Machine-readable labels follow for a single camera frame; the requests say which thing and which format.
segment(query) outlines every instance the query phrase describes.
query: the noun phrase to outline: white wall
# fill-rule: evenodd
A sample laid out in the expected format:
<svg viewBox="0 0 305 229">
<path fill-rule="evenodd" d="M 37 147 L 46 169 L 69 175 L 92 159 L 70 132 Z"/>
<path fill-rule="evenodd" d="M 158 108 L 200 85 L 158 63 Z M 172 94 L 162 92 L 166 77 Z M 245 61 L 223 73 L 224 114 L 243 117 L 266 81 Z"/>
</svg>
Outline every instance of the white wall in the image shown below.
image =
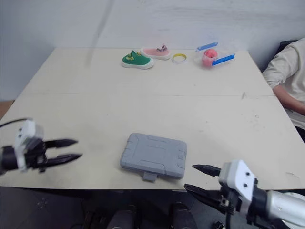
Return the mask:
<svg viewBox="0 0 305 229">
<path fill-rule="evenodd" d="M 218 41 L 264 68 L 280 41 L 305 37 L 304 10 L 304 0 L 1 0 L 0 99 L 15 99 L 54 47 Z"/>
</svg>

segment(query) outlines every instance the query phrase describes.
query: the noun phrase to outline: gray plastic case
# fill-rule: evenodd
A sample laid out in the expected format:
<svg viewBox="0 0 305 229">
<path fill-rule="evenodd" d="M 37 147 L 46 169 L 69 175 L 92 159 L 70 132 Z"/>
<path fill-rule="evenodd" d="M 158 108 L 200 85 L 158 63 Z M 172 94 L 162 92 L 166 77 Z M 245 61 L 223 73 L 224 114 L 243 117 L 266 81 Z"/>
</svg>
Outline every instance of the gray plastic case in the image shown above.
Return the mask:
<svg viewBox="0 0 305 229">
<path fill-rule="evenodd" d="M 143 179 L 158 175 L 181 179 L 184 176 L 186 143 L 163 137 L 133 133 L 122 153 L 123 168 L 143 171 Z"/>
</svg>

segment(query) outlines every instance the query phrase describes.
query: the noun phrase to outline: robotic arm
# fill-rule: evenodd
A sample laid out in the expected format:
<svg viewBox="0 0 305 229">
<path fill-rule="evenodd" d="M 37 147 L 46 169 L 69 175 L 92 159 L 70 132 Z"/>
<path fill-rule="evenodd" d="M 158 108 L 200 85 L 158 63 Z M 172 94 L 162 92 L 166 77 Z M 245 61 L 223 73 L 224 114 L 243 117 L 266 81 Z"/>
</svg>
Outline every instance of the robotic arm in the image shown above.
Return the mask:
<svg viewBox="0 0 305 229">
<path fill-rule="evenodd" d="M 230 229 L 230 217 L 236 211 L 247 219 L 248 224 L 264 229 L 272 229 L 279 222 L 288 228 L 305 227 L 305 197 L 259 189 L 258 180 L 244 161 L 225 163 L 222 169 L 209 165 L 193 167 L 219 177 L 220 191 L 207 191 L 188 184 L 184 188 L 200 202 L 227 214 L 227 229 Z"/>
<path fill-rule="evenodd" d="M 32 120 L 26 120 L 17 132 L 14 146 L 4 146 L 0 149 L 0 175 L 15 169 L 26 172 L 28 168 L 44 172 L 48 167 L 65 164 L 82 156 L 82 154 L 65 154 L 47 158 L 45 153 L 48 148 L 66 147 L 77 141 L 72 139 L 43 141 L 42 139 L 42 127 Z"/>
</svg>

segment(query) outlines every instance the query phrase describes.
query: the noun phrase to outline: white table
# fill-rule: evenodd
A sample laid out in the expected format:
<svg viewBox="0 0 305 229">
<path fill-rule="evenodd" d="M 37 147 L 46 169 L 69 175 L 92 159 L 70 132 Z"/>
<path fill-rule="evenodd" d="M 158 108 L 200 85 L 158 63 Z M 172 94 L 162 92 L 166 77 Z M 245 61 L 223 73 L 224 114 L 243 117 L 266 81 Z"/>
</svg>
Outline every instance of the white table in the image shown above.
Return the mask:
<svg viewBox="0 0 305 229">
<path fill-rule="evenodd" d="M 194 164 L 221 167 L 242 159 L 265 189 L 305 188 L 305 145 L 247 51 L 213 69 L 188 60 L 155 62 L 149 70 L 120 66 L 128 49 L 57 48 L 4 116 L 32 117 L 45 139 L 79 143 L 48 156 L 81 152 L 78 160 L 49 168 L 8 172 L 2 186 L 75 189 L 182 189 L 185 183 L 218 189 Z M 13 144 L 20 124 L 1 129 L 1 145 Z M 120 168 L 129 134 L 187 143 L 185 176 L 142 181 Z"/>
</svg>

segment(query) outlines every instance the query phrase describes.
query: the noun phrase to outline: black chair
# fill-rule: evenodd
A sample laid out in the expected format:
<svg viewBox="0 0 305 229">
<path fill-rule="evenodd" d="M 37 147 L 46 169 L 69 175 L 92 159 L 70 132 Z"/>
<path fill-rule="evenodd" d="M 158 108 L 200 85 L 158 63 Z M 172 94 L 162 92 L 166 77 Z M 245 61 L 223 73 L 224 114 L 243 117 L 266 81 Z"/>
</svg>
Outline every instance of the black chair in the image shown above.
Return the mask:
<svg viewBox="0 0 305 229">
<path fill-rule="evenodd" d="M 283 50 L 287 45 L 289 45 L 292 42 L 296 42 L 297 40 L 291 40 L 291 41 L 282 41 L 280 42 L 280 46 L 278 47 L 278 50 L 276 51 L 276 54 L 278 54 L 281 50 Z"/>
</svg>

